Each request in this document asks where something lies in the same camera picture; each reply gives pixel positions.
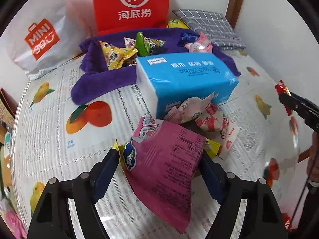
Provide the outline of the person's right hand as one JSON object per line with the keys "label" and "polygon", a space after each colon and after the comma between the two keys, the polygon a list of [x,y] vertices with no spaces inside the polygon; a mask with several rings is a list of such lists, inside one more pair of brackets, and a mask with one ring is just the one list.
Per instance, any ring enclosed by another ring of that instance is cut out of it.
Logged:
{"label": "person's right hand", "polygon": [[307,165],[307,175],[313,182],[318,182],[318,133],[313,132],[312,134],[312,145],[309,148],[309,160]]}

